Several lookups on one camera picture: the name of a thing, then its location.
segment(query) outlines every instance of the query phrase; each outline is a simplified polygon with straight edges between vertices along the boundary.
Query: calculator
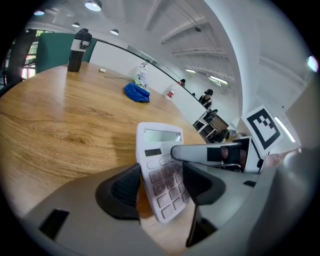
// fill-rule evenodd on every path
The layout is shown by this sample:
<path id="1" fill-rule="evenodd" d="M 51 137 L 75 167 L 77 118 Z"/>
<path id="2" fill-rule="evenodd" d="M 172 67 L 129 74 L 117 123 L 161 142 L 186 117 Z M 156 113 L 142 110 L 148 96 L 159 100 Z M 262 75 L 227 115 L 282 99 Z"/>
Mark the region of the calculator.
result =
<path id="1" fill-rule="evenodd" d="M 189 202 L 183 183 L 182 162 L 171 148 L 184 144 L 182 129 L 158 122 L 141 122 L 136 129 L 136 160 L 141 166 L 146 195 L 155 218 L 167 223 Z"/>

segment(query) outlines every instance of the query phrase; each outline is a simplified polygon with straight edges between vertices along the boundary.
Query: calculator button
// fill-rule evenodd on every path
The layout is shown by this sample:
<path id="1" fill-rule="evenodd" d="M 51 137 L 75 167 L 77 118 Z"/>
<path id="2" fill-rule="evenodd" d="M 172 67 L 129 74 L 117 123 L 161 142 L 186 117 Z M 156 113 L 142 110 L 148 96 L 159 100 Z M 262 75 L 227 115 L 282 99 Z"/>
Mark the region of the calculator button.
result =
<path id="1" fill-rule="evenodd" d="M 165 157 L 165 158 L 161 158 L 159 160 L 160 165 L 165 166 L 167 163 L 169 163 L 169 158 Z"/>
<path id="2" fill-rule="evenodd" d="M 149 175 L 152 183 L 156 183 L 162 180 L 162 174 L 160 170 L 150 172 Z"/>
<path id="3" fill-rule="evenodd" d="M 171 200 L 176 199 L 179 196 L 178 188 L 175 187 L 169 192 L 169 194 L 170 194 Z"/>
<path id="4" fill-rule="evenodd" d="M 165 178 L 168 178 L 174 174 L 170 166 L 162 168 L 162 173 Z"/>
<path id="5" fill-rule="evenodd" d="M 158 201 L 158 205 L 159 205 L 160 208 L 163 208 L 163 207 L 165 207 L 165 206 L 167 206 L 168 204 L 171 203 L 171 200 L 170 200 L 168 194 L 164 194 L 164 195 L 160 196 L 157 199 L 157 201 Z"/>
<path id="6" fill-rule="evenodd" d="M 166 191 L 166 185 L 163 182 L 161 182 L 161 183 L 159 183 L 157 185 L 154 185 L 153 186 L 153 190 L 154 190 L 154 194 L 156 196 L 159 196 L 159 195 L 163 194 Z"/>
<path id="7" fill-rule="evenodd" d="M 173 202 L 174 209 L 178 210 L 182 206 L 182 204 L 183 204 L 182 199 L 181 197 L 179 197 L 177 200 Z"/>
<path id="8" fill-rule="evenodd" d="M 182 178 L 182 174 L 181 173 L 178 173 L 176 176 L 175 176 L 175 180 L 178 184 L 180 184 L 182 181 L 183 181 L 183 178 Z"/>
<path id="9" fill-rule="evenodd" d="M 168 190 L 172 190 L 175 187 L 175 177 L 171 177 L 165 181 Z"/>
<path id="10" fill-rule="evenodd" d="M 186 191 L 186 187 L 185 187 L 185 185 L 183 183 L 181 183 L 178 187 L 179 187 L 179 190 L 180 190 L 181 194 Z"/>
<path id="11" fill-rule="evenodd" d="M 173 206 L 170 204 L 169 206 L 167 206 L 166 208 L 164 208 L 162 211 L 162 216 L 164 219 L 168 219 L 173 213 L 174 213 L 174 208 Z"/>
<path id="12" fill-rule="evenodd" d="M 149 169 L 154 169 L 158 166 L 156 161 L 150 161 L 146 163 L 146 167 L 148 167 Z"/>
<path id="13" fill-rule="evenodd" d="M 179 165 L 179 164 L 175 163 L 175 164 L 171 165 L 171 167 L 172 167 L 172 170 L 173 170 L 173 172 L 174 172 L 175 174 L 177 174 L 178 172 L 180 172 L 180 165 Z"/>
<path id="14" fill-rule="evenodd" d="M 186 203 L 189 199 L 190 195 L 188 192 L 185 192 L 183 195 L 182 195 L 182 199 L 183 201 Z"/>

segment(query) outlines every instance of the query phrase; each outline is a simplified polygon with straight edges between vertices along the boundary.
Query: black water bottle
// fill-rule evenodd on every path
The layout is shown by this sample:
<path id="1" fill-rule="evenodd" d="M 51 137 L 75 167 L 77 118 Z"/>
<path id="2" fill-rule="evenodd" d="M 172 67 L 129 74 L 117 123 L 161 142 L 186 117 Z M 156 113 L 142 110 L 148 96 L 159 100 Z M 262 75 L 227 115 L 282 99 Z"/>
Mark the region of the black water bottle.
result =
<path id="1" fill-rule="evenodd" d="M 71 53 L 68 62 L 68 71 L 78 72 L 81 67 L 82 59 L 86 53 L 87 48 L 90 46 L 92 35 L 89 30 L 82 28 L 75 34 L 72 45 Z"/>

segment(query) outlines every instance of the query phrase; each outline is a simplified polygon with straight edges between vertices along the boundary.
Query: wood grain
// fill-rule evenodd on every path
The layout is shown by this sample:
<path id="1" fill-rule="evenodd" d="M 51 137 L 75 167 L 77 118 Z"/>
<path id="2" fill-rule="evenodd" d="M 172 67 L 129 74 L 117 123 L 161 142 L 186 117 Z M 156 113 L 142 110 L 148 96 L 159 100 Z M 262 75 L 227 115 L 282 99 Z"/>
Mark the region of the wood grain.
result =
<path id="1" fill-rule="evenodd" d="M 123 92 L 127 80 L 82 63 L 80 72 L 58 66 L 16 85 L 0 99 L 1 182 L 19 215 L 25 215 L 59 186 L 86 175 L 136 162 L 140 122 L 180 127 L 185 144 L 203 144 L 194 127 L 164 96 L 150 103 Z M 141 225 L 170 254 L 185 248 L 194 205 L 166 225 L 155 220 L 144 187 L 137 209 Z"/>

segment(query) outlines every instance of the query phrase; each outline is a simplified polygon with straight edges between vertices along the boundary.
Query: blue cloth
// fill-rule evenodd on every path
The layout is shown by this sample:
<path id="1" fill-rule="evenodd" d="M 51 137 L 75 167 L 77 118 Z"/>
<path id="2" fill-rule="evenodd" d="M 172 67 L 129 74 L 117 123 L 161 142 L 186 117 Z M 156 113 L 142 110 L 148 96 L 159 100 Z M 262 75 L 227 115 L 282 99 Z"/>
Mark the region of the blue cloth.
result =
<path id="1" fill-rule="evenodd" d="M 145 89 L 142 89 L 141 87 L 139 87 L 133 82 L 128 83 L 124 87 L 124 92 L 125 92 L 125 95 L 127 95 L 131 100 L 135 102 L 147 103 L 150 101 L 149 100 L 150 92 L 146 91 Z"/>

